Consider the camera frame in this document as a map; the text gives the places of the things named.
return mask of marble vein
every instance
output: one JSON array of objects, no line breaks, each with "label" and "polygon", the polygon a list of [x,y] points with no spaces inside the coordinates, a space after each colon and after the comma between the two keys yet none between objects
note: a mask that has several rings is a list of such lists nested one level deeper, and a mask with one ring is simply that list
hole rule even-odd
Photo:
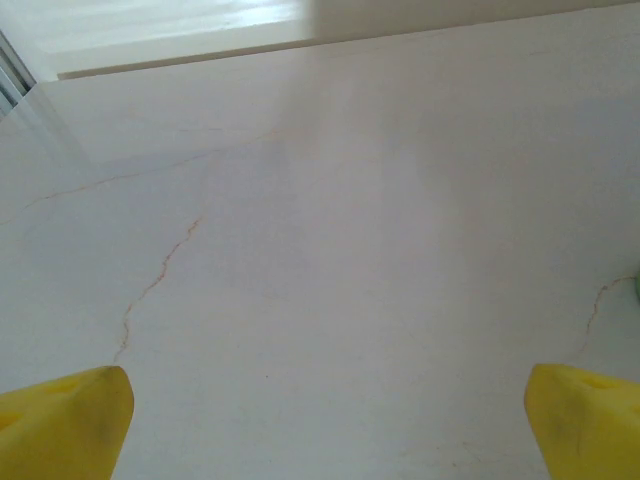
[{"label": "marble vein", "polygon": [[589,339],[591,338],[591,329],[593,327],[593,324],[595,323],[596,319],[598,318],[598,314],[600,313],[600,303],[602,302],[602,299],[605,296],[605,293],[609,290],[611,290],[612,288],[615,288],[617,285],[619,285],[620,283],[623,282],[627,282],[629,280],[635,280],[636,277],[635,276],[624,276],[624,277],[618,277],[615,280],[613,280],[612,282],[603,285],[600,290],[598,290],[598,294],[596,295],[596,298],[593,302],[593,311],[591,312],[591,316],[589,317],[589,320],[587,321],[587,327],[586,327],[586,331],[585,331],[585,337],[584,337],[584,343],[582,344],[582,346],[580,347],[580,350],[578,350],[575,354],[575,358],[578,358],[580,355],[582,355],[585,350],[587,349],[587,347],[589,346]]},{"label": "marble vein", "polygon": [[162,171],[165,171],[165,170],[171,170],[173,168],[182,167],[182,166],[187,165],[187,164],[189,164],[189,163],[191,163],[191,162],[193,162],[195,160],[199,160],[201,158],[208,157],[208,156],[212,155],[213,153],[215,153],[215,152],[202,153],[202,154],[196,155],[194,157],[189,157],[189,158],[187,158],[185,160],[182,160],[182,161],[180,161],[178,163],[173,163],[171,165],[167,165],[167,166],[164,166],[164,167],[154,168],[152,170],[145,170],[145,171],[142,171],[142,172],[129,173],[129,174],[125,174],[125,175],[116,175],[116,176],[113,176],[113,177],[105,178],[104,180],[100,180],[100,181],[95,182],[95,183],[91,183],[89,185],[83,185],[81,187],[73,188],[71,190],[64,190],[62,192],[54,192],[54,193],[52,193],[50,195],[47,195],[45,197],[38,197],[35,200],[33,200],[32,202],[26,204],[21,209],[19,209],[12,217],[8,218],[7,220],[4,220],[4,221],[0,222],[0,226],[6,225],[8,223],[13,222],[16,218],[18,218],[20,216],[21,213],[25,212],[26,210],[29,210],[30,208],[34,207],[35,205],[38,205],[41,202],[44,202],[44,201],[47,201],[47,200],[52,200],[52,199],[58,198],[58,197],[63,197],[63,196],[66,196],[66,195],[71,195],[71,194],[74,194],[74,193],[83,192],[83,191],[86,191],[86,190],[90,190],[90,189],[99,187],[100,185],[104,185],[106,183],[114,182],[114,181],[117,181],[117,180],[125,180],[125,179],[128,179],[128,178],[135,178],[135,177],[140,177],[142,175],[148,175],[148,174],[152,174],[152,173],[162,172]]},{"label": "marble vein", "polygon": [[171,251],[164,257],[164,260],[162,260],[162,268],[160,269],[160,273],[158,274],[158,276],[153,280],[153,282],[151,282],[142,291],[142,293],[140,294],[140,296],[138,296],[138,298],[136,298],[134,301],[129,303],[129,306],[127,307],[127,310],[124,312],[124,315],[122,316],[122,328],[124,329],[124,335],[122,337],[122,341],[120,342],[120,347],[118,348],[118,351],[113,356],[113,363],[114,364],[118,362],[118,359],[120,358],[120,355],[122,355],[122,353],[129,346],[129,339],[130,339],[130,336],[131,336],[131,312],[133,311],[133,309],[140,302],[142,302],[144,300],[144,298],[155,287],[157,287],[160,284],[160,282],[162,282],[162,280],[164,280],[165,276],[167,275],[167,271],[169,270],[169,262],[171,262],[171,258],[173,257],[173,255],[178,251],[178,249],[182,245],[184,245],[189,240],[191,240],[193,232],[196,231],[196,229],[200,225],[200,222],[202,221],[203,218],[204,218],[204,215],[200,215],[198,218],[196,218],[193,221],[193,223],[187,229],[187,234],[185,235],[185,237],[182,240],[180,240],[178,243],[176,243],[173,246],[173,248],[171,249]]}]

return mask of brown crack line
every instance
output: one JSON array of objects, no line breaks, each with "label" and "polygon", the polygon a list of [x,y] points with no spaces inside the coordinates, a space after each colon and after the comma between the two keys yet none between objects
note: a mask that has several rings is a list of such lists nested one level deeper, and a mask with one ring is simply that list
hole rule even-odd
[{"label": "brown crack line", "polygon": [[30,209],[34,205],[37,205],[38,203],[43,202],[45,200],[51,200],[53,198],[62,197],[64,195],[71,195],[72,193],[78,193],[78,192],[82,192],[84,190],[89,190],[89,189],[98,187],[100,185],[104,185],[105,183],[112,182],[114,180],[124,180],[126,178],[134,178],[134,177],[139,177],[141,175],[147,175],[147,174],[150,174],[150,173],[162,172],[164,170],[171,170],[172,168],[182,167],[182,166],[184,166],[184,165],[186,165],[188,163],[191,163],[191,162],[193,162],[195,160],[198,160],[200,158],[212,155],[213,153],[214,152],[202,153],[200,155],[196,155],[195,157],[189,157],[186,160],[182,160],[182,161],[180,161],[178,163],[173,163],[173,164],[167,165],[165,167],[155,168],[153,170],[146,170],[144,172],[130,173],[130,174],[127,174],[127,175],[117,175],[115,177],[106,178],[104,180],[100,180],[99,182],[92,183],[90,185],[85,185],[83,187],[74,188],[72,190],[65,190],[63,192],[55,192],[55,193],[52,193],[51,195],[47,195],[46,197],[38,197],[34,201],[32,201],[31,203],[28,203],[27,205],[22,207],[20,210],[18,210],[11,218],[9,218],[9,219],[7,219],[7,220],[5,220],[3,222],[0,222],[0,226],[6,225],[7,223],[10,223],[10,222],[14,221],[16,218],[18,218],[18,216],[22,212],[24,212],[25,210]]},{"label": "brown crack line", "polygon": [[629,281],[629,280],[635,280],[635,279],[636,279],[636,277],[635,276],[631,276],[631,275],[625,276],[625,277],[619,277],[619,278],[616,278],[615,280],[613,280],[611,283],[608,283],[607,285],[603,285],[602,288],[600,288],[600,290],[598,290],[598,294],[596,295],[596,299],[593,302],[593,311],[591,313],[591,316],[589,317],[589,321],[587,322],[587,329],[585,331],[584,343],[582,344],[582,347],[580,347],[580,350],[578,350],[575,353],[574,360],[577,359],[580,355],[582,355],[585,352],[585,350],[587,349],[587,347],[589,346],[589,339],[591,338],[591,328],[593,327],[593,324],[596,321],[596,319],[598,318],[598,314],[600,313],[600,302],[604,298],[604,294],[608,290],[611,290],[616,285],[618,285],[618,284],[620,284],[622,282],[626,282],[626,281]]},{"label": "brown crack line", "polygon": [[120,357],[122,352],[124,352],[129,346],[129,337],[131,333],[131,311],[136,307],[136,305],[138,305],[142,300],[144,300],[144,297],[146,297],[149,294],[149,292],[151,292],[151,290],[153,290],[156,286],[158,286],[158,284],[164,279],[164,277],[167,275],[167,270],[169,269],[169,262],[171,261],[171,257],[173,257],[173,255],[178,251],[178,249],[183,244],[185,244],[191,239],[193,232],[196,230],[196,228],[198,228],[198,225],[200,225],[200,222],[202,221],[202,219],[203,219],[203,215],[200,215],[191,224],[191,226],[187,230],[187,235],[178,243],[176,243],[171,249],[171,251],[169,252],[169,254],[166,257],[164,257],[164,260],[162,261],[162,269],[160,270],[160,274],[155,278],[153,282],[151,282],[151,284],[149,284],[149,286],[147,286],[147,288],[145,288],[142,291],[140,296],[136,300],[131,302],[127,307],[127,310],[124,312],[124,315],[122,316],[122,327],[124,328],[124,335],[122,337],[122,341],[120,342],[120,348],[118,349],[116,354],[113,356],[114,364],[118,361],[118,358]]}]

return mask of white tabletop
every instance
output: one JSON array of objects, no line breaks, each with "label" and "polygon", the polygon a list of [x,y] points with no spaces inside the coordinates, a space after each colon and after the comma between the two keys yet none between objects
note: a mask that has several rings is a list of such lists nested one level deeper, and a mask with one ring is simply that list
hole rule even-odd
[{"label": "white tabletop", "polygon": [[546,478],[531,367],[640,380],[633,283],[594,305],[640,266],[639,12],[38,86],[0,390],[115,357],[116,480]]}]

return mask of white marble surface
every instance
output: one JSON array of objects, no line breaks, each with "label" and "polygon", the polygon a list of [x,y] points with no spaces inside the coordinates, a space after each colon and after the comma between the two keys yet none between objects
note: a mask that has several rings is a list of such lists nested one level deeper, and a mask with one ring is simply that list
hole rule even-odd
[{"label": "white marble surface", "polygon": [[640,380],[632,283],[590,321],[639,266],[639,20],[39,86],[0,123],[0,390],[115,357],[116,480],[546,478],[532,365]]}]

